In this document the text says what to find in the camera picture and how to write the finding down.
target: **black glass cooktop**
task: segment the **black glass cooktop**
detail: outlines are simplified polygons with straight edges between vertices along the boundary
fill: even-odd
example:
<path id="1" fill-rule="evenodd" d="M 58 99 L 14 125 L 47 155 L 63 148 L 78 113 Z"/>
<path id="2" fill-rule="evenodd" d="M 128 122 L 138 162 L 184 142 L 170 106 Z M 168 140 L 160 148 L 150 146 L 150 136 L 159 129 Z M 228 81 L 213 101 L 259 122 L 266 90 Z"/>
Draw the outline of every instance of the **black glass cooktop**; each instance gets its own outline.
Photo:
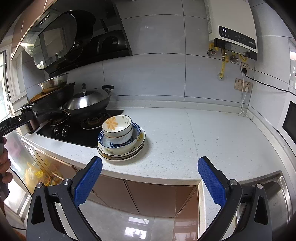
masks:
<path id="1" fill-rule="evenodd" d="M 112 117 L 122 114 L 123 110 L 106 110 L 106 113 Z M 54 127 L 47 123 L 38 130 L 36 134 L 76 145 L 97 148 L 98 135 L 101 131 L 102 127 L 85 130 L 79 123 L 71 122 L 69 118 L 65 122 Z"/>

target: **countertop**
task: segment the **countertop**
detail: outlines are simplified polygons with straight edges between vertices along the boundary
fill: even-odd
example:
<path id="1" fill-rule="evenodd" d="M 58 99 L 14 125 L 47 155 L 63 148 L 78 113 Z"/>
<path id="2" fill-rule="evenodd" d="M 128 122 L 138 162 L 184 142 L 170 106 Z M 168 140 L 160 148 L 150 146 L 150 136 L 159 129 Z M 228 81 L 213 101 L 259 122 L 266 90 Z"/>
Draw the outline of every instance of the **countertop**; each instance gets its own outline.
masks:
<path id="1" fill-rule="evenodd" d="M 102 174 L 126 180 L 197 185 L 197 161 L 207 156 L 228 179 L 249 180 L 287 171 L 277 152 L 247 117 L 236 113 L 153 107 L 121 107 L 146 132 L 145 145 L 136 157 L 123 162 L 102 158 Z M 97 149 L 65 143 L 36 133 L 22 137 L 45 153 L 83 168 Z M 208 226 L 220 206 L 204 186 L 204 216 Z"/>

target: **sink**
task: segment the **sink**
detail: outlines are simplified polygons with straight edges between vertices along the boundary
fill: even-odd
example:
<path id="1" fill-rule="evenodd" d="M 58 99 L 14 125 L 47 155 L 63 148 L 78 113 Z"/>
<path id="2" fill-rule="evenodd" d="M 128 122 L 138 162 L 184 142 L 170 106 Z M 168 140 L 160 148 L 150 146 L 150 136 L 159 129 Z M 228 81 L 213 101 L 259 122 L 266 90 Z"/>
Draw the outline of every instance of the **sink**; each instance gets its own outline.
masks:
<path id="1" fill-rule="evenodd" d="M 247 184 L 249 186 L 261 183 L 264 186 L 271 214 L 272 240 L 275 240 L 293 215 L 290 195 L 282 173 L 278 171 L 276 173 L 239 183 Z M 244 205 L 240 204 L 237 209 L 236 220 L 239 220 L 243 208 Z"/>

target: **person's finger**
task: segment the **person's finger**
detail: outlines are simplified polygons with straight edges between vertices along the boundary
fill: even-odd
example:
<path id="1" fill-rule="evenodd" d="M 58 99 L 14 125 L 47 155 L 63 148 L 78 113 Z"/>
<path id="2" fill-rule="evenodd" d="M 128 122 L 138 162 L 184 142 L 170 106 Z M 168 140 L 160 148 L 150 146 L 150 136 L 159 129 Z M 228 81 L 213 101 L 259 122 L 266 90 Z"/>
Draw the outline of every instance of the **person's finger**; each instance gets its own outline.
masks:
<path id="1" fill-rule="evenodd" d="M 7 159 L 7 161 L 3 164 L 0 165 L 0 173 L 5 173 L 8 168 L 10 168 L 11 166 L 11 162 L 9 159 Z"/>
<path id="2" fill-rule="evenodd" d="M 7 172 L 6 176 L 4 178 L 2 178 L 2 182 L 6 183 L 6 184 L 10 183 L 11 180 L 12 180 L 12 173 L 10 173 L 10 172 Z"/>
<path id="3" fill-rule="evenodd" d="M 0 164 L 3 164 L 7 161 L 7 158 L 8 158 L 8 151 L 6 148 L 3 149 L 3 153 L 2 155 L 0 156 Z"/>

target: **water heater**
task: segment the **water heater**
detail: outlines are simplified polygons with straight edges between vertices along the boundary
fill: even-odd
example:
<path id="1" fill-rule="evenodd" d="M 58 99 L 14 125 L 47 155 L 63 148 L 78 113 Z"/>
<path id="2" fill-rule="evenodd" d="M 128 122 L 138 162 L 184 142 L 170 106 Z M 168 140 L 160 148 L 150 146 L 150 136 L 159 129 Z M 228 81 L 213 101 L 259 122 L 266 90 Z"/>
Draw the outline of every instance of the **water heater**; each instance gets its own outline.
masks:
<path id="1" fill-rule="evenodd" d="M 209 40 L 215 47 L 257 60 L 257 35 L 247 0 L 205 0 Z"/>

